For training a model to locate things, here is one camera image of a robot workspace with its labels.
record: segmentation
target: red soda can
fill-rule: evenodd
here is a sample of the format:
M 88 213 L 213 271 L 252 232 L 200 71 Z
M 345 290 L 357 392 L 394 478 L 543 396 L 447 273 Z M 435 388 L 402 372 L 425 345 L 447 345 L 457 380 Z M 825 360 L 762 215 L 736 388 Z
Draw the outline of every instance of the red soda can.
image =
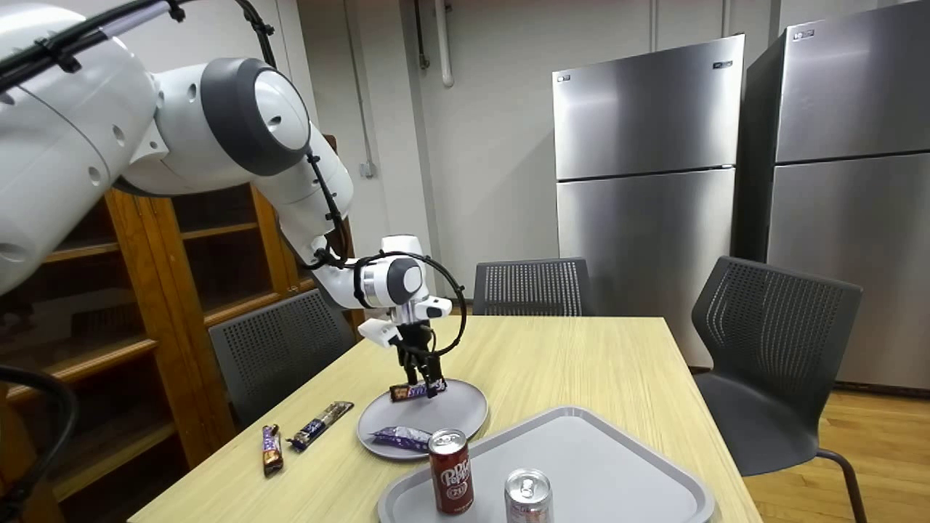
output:
M 473 504 L 467 438 L 458 430 L 435 430 L 429 437 L 429 469 L 435 508 L 442 515 L 461 515 Z

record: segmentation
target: chair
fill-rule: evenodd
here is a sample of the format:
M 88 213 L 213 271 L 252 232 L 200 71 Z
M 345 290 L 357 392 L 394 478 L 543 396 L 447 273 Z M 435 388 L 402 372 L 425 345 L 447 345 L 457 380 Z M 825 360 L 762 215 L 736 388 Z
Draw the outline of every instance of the chair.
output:
M 236 421 L 252 421 L 349 350 L 349 321 L 309 290 L 210 330 Z
M 864 523 L 852 463 L 817 441 L 859 296 L 845 283 L 719 260 L 691 321 L 716 357 L 716 370 L 695 380 L 739 472 L 753 478 L 830 459 Z
M 473 277 L 473 315 L 583 316 L 583 260 L 482 263 Z

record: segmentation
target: floor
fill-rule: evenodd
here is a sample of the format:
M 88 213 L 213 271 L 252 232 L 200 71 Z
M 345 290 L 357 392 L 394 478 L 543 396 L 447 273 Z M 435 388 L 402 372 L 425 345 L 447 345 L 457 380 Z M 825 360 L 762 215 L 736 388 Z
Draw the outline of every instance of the floor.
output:
M 870 523 L 930 520 L 930 398 L 833 392 L 820 441 L 857 469 Z M 833 463 L 814 459 L 746 486 L 768 523 L 852 520 Z

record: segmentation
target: refrigerator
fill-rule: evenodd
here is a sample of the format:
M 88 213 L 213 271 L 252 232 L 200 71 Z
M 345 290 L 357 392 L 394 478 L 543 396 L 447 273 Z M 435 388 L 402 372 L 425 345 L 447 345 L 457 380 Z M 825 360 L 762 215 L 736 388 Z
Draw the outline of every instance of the refrigerator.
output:
M 665 316 L 691 366 L 691 305 L 733 251 L 745 38 L 553 72 L 557 248 L 592 315 Z
M 930 391 L 930 3 L 797 23 L 750 68 L 750 260 L 864 284 L 839 380 Z

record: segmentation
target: can lid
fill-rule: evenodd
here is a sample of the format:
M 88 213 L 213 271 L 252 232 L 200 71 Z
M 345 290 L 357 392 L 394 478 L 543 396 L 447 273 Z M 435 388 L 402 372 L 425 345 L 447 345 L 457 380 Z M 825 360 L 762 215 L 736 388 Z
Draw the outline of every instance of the can lid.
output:
M 518 469 L 505 479 L 505 497 L 521 505 L 546 504 L 553 495 L 550 478 L 535 469 Z
M 451 456 L 451 453 L 458 453 L 466 447 L 466 433 L 458 430 L 435 430 L 429 437 L 429 453 L 435 456 Z

